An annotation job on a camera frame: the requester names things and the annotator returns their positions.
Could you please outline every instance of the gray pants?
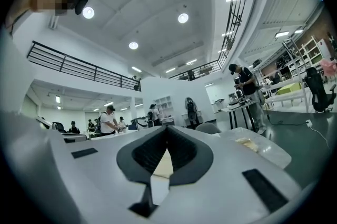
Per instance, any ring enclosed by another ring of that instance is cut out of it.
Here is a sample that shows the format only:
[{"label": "gray pants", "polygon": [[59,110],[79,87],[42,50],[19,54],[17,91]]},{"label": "gray pants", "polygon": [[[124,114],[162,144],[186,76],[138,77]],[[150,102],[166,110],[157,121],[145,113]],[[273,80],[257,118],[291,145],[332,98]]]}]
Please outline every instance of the gray pants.
[{"label": "gray pants", "polygon": [[257,91],[255,91],[254,94],[246,95],[246,97],[251,98],[252,101],[257,101],[257,103],[249,106],[252,117],[254,119],[255,127],[258,127],[259,129],[265,128],[264,111],[262,109],[262,105],[260,104],[260,99]]}]

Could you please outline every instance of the white t-shirt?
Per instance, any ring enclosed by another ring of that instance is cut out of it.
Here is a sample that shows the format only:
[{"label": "white t-shirt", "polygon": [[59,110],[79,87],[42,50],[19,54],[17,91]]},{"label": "white t-shirt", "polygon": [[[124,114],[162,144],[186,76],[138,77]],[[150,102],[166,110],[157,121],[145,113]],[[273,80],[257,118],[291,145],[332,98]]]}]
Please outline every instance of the white t-shirt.
[{"label": "white t-shirt", "polygon": [[155,121],[159,118],[159,111],[158,109],[151,109],[150,110],[152,112],[152,120]]},{"label": "white t-shirt", "polygon": [[115,131],[110,128],[105,122],[110,122],[114,124],[115,114],[112,112],[111,114],[102,113],[101,115],[101,132],[102,133],[111,133]]}]

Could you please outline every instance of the floor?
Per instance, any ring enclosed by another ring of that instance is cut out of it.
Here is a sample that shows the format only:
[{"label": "floor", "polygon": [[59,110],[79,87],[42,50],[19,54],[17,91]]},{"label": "floor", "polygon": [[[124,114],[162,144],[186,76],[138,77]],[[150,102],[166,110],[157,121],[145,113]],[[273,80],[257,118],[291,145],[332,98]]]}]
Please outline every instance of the floor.
[{"label": "floor", "polygon": [[[332,80],[325,83],[324,84],[324,88],[327,94],[331,93],[329,90],[330,88],[334,85],[337,84],[337,82],[335,82],[334,78],[332,78]],[[310,113],[314,113],[314,107],[311,104],[311,100],[312,100],[312,94],[310,92],[310,90],[308,90],[307,94],[306,94],[306,98],[308,100],[309,103],[309,112]],[[291,101],[284,101],[283,102],[283,107],[282,107],[282,103],[281,102],[275,102],[274,103],[274,107],[271,108],[271,111],[278,111],[278,112],[302,112],[305,113],[306,109],[305,109],[305,102],[304,99],[302,99],[302,101],[300,99],[294,100],[293,101],[293,106],[291,105]],[[333,105],[329,106],[332,109],[332,112],[337,112],[337,100],[334,102]]]},{"label": "floor", "polygon": [[[309,129],[305,121],[310,119],[312,128],[318,130],[328,141],[330,148],[334,147],[337,130],[336,113],[292,113],[269,111],[270,121],[283,125],[272,125],[266,118],[267,130],[263,135],[283,148],[291,157],[291,163],[285,171],[304,188],[319,177],[331,150],[325,140],[315,131]],[[214,124],[221,131],[229,130],[230,119],[226,112],[215,114]],[[245,128],[242,112],[236,112],[237,124]]]}]

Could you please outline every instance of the gray chair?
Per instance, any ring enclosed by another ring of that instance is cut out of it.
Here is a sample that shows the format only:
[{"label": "gray chair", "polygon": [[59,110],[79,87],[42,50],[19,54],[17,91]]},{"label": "gray chair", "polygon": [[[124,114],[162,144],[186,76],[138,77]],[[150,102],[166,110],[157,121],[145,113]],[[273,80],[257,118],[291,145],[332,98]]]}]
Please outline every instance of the gray chair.
[{"label": "gray chair", "polygon": [[216,134],[221,132],[221,130],[218,129],[215,124],[212,123],[202,123],[198,125],[195,130],[208,134]]}]

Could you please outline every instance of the chair backrest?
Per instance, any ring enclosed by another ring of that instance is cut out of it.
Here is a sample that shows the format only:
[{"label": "chair backrest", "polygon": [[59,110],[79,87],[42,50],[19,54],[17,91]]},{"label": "chair backrest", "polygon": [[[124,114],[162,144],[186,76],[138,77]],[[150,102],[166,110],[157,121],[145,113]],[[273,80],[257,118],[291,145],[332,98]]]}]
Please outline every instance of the chair backrest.
[{"label": "chair backrest", "polygon": [[212,123],[202,123],[196,127],[195,130],[208,133],[208,134],[216,134],[220,133],[221,130],[218,129],[214,124]]},{"label": "chair backrest", "polygon": [[316,111],[322,112],[328,107],[328,97],[323,86],[322,78],[314,67],[307,69],[306,72],[307,76],[304,80],[312,93],[312,105]]}]

